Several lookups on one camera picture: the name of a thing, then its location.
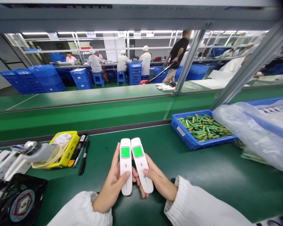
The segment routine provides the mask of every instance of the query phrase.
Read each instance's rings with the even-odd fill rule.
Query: pen
[[[80,150],[80,153],[79,153],[78,157],[76,158],[75,163],[73,164],[73,168],[76,168],[76,165],[77,165],[77,164],[78,164],[78,162],[79,162],[79,159],[80,159],[81,153],[82,153],[82,151],[83,151],[84,147],[86,146],[86,143],[87,143],[88,137],[89,137],[89,136],[87,136],[87,137],[86,137],[86,139],[84,140],[84,143],[83,143],[83,146],[82,146],[82,148],[81,148],[81,150]]]
[[[83,160],[82,160],[80,170],[79,170],[79,176],[81,176],[84,173],[84,169],[85,169],[85,165],[86,165],[86,156],[87,156],[89,144],[90,144],[90,141],[87,142],[87,146],[86,146],[85,153],[84,153],[84,156],[83,156]]]

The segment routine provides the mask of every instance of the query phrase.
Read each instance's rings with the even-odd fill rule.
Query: black pen
[[[83,160],[82,160],[82,163],[81,163],[81,166],[80,166],[80,170],[79,170],[79,176],[81,176],[84,173],[89,144],[90,144],[90,141],[88,141],[87,145],[86,145],[85,153],[84,153]]]

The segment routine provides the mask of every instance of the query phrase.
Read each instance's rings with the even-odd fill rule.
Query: yellow container
[[[61,157],[59,162],[53,163],[50,166],[46,167],[45,169],[51,169],[51,168],[62,168],[67,166],[68,162],[71,160],[72,154],[75,151],[76,145],[78,144],[80,137],[78,135],[77,131],[66,131],[66,132],[59,132],[57,133],[53,139],[51,140],[51,142],[49,142],[49,144],[53,144],[54,140],[56,139],[56,137],[60,134],[64,134],[64,133],[68,133],[70,135],[73,135],[73,137],[71,138],[68,147],[65,150],[65,154],[63,154],[63,156]]]

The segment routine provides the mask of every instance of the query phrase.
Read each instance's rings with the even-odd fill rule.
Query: infrared thermometer
[[[131,160],[131,142],[129,138],[123,138],[120,141],[119,148],[119,167],[120,175],[130,171],[130,177],[122,187],[122,193],[129,196],[132,192],[132,160]]]
[[[143,169],[149,169],[149,166],[140,138],[137,137],[131,140],[131,150],[136,170],[138,172],[139,179],[141,180],[141,186],[147,194],[150,194],[153,192],[153,182],[150,178],[146,177],[142,171]]]

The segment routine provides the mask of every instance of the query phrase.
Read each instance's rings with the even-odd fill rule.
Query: blue stool
[[[120,82],[127,84],[125,72],[117,72],[117,84]]]
[[[148,75],[142,75],[141,76],[141,80],[145,80],[146,78],[144,78],[144,76],[147,76],[147,80],[149,81],[149,76]]]
[[[104,81],[102,73],[93,73],[93,80],[94,80],[95,87],[97,85],[105,86],[105,81]]]

